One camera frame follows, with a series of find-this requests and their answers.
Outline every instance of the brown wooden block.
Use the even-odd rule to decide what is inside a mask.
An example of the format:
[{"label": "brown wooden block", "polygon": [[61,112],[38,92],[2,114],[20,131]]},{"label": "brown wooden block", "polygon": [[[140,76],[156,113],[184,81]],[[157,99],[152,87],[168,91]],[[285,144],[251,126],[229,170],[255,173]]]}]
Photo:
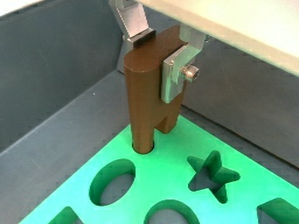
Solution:
[{"label": "brown wooden block", "polygon": [[162,63],[182,46],[178,26],[148,39],[125,56],[125,85],[133,148],[148,153],[153,148],[154,129],[168,133],[177,120],[182,92],[170,103],[161,101]]}]

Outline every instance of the circular hole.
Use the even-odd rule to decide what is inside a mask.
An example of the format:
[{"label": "circular hole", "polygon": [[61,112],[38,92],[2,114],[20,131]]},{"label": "circular hole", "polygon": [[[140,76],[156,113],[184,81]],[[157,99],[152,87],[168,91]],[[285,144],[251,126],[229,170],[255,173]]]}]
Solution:
[{"label": "circular hole", "polygon": [[118,159],[106,164],[92,180],[88,196],[96,206],[108,206],[126,194],[136,176],[133,163]]},{"label": "circular hole", "polygon": [[148,224],[169,224],[169,223],[188,224],[182,216],[170,209],[162,209],[157,211],[148,221]]},{"label": "circular hole", "polygon": [[144,224],[200,224],[190,210],[178,200],[166,199],[156,203],[144,218]]}]

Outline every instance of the green shape sorter board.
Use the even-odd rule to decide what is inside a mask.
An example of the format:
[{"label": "green shape sorter board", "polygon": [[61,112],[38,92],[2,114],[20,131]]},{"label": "green shape sorter board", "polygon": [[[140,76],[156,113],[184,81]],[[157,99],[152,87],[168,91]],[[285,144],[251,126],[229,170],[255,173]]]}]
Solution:
[{"label": "green shape sorter board", "polygon": [[[218,189],[190,190],[208,168]],[[133,173],[125,195],[101,206],[100,194],[112,179]],[[154,132],[154,147],[132,150],[129,126],[80,167],[22,224],[141,224],[161,209],[181,214],[189,224],[257,224],[257,209],[283,224],[299,223],[299,189],[178,116],[166,135]]]}]

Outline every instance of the metal bracket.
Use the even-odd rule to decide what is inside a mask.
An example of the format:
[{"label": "metal bracket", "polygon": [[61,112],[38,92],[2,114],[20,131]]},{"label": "metal bracket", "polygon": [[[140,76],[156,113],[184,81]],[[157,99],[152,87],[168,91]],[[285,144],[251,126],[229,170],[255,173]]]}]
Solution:
[{"label": "metal bracket", "polygon": [[124,42],[117,59],[117,70],[124,72],[124,57],[149,36],[154,30],[148,27],[144,6],[133,0],[108,0],[118,27],[124,33]]},{"label": "metal bracket", "polygon": [[169,103],[182,91],[184,81],[192,82],[198,75],[198,68],[192,66],[200,53],[206,36],[202,32],[181,24],[180,39],[188,42],[162,62],[161,99]]}]

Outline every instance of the gray wall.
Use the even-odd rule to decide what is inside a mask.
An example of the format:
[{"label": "gray wall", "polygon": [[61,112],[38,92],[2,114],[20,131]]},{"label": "gray wall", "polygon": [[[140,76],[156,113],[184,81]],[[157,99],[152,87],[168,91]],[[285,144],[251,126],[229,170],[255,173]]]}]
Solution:
[{"label": "gray wall", "polygon": [[213,41],[184,105],[299,167],[299,78]]},{"label": "gray wall", "polygon": [[112,70],[106,0],[45,1],[0,20],[0,152]]}]

